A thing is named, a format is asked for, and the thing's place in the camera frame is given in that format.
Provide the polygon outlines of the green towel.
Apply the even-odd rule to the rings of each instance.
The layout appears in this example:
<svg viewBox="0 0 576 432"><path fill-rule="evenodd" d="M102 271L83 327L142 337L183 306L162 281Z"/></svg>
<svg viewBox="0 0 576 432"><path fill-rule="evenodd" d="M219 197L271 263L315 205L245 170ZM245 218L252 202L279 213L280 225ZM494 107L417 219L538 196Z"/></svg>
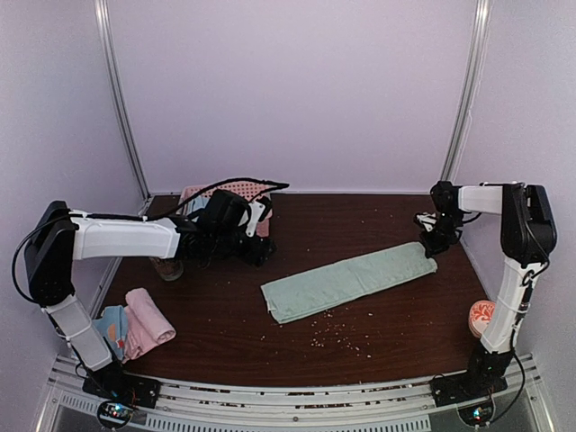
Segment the green towel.
<svg viewBox="0 0 576 432"><path fill-rule="evenodd" d="M286 324L436 271L436 260L410 242L265 283L261 292L273 319Z"/></svg>

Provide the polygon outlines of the light blue towel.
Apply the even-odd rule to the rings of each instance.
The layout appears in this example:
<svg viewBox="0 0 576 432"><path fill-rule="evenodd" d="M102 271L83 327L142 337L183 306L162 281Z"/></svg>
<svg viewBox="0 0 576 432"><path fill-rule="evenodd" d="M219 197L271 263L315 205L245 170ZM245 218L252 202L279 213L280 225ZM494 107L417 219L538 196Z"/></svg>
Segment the light blue towel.
<svg viewBox="0 0 576 432"><path fill-rule="evenodd" d="M185 207L184 207L184 215L189 217L192 215L192 219L195 220L197 218L196 213L206 207L206 204L209 201L209 197L204 195L196 196L193 200L191 200Z"/></svg>

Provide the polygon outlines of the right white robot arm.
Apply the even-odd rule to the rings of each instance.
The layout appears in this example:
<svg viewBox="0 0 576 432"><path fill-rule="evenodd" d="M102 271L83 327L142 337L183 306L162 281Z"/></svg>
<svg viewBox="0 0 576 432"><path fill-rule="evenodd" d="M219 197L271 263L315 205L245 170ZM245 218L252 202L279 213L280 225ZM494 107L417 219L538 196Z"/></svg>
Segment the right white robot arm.
<svg viewBox="0 0 576 432"><path fill-rule="evenodd" d="M540 184L454 185L439 181L430 190L434 213L415 215L427 257L460 240L466 224L484 214L500 217L504 275L495 309L473 350L462 390L482 396L503 376L514 354L538 278L550 265L557 230L547 191Z"/></svg>

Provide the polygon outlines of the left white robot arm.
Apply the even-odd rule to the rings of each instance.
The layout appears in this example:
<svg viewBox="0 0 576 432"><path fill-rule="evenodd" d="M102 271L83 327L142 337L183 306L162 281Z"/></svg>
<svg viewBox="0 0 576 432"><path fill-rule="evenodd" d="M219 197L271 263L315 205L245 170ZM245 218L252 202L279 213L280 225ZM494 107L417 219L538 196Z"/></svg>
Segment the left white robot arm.
<svg viewBox="0 0 576 432"><path fill-rule="evenodd" d="M184 216L144 217L73 211L63 201L52 202L36 228L19 244L26 290L18 293L49 315L71 345L80 363L94 374L95 386L111 400L129 392L111 346L98 334L72 283L74 262L100 257L154 257L197 260L238 257L262 266L275 252L270 238L257 235L257 225L272 210L260 194L247 200L231 191L215 190L207 204Z"/></svg>

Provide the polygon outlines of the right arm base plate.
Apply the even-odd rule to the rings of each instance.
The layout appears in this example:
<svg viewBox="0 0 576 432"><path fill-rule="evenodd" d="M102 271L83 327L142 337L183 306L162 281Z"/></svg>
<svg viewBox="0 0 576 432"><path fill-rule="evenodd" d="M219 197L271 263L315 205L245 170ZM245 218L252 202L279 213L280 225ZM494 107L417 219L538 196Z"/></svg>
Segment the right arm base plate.
<svg viewBox="0 0 576 432"><path fill-rule="evenodd" d="M486 382L473 381L467 372L435 376L429 385L437 407L488 397L508 388L508 383L503 377L490 378Z"/></svg>

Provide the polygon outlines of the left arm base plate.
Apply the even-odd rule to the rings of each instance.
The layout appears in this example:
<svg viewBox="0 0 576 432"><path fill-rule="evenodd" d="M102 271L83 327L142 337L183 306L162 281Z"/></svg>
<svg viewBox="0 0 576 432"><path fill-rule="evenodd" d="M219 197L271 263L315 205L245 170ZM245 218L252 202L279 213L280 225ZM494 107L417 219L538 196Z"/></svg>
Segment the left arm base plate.
<svg viewBox="0 0 576 432"><path fill-rule="evenodd" d="M82 385L85 393L147 409L156 407L160 388L161 383L156 379L130 374L124 374L120 378L104 378L100 381L85 378Z"/></svg>

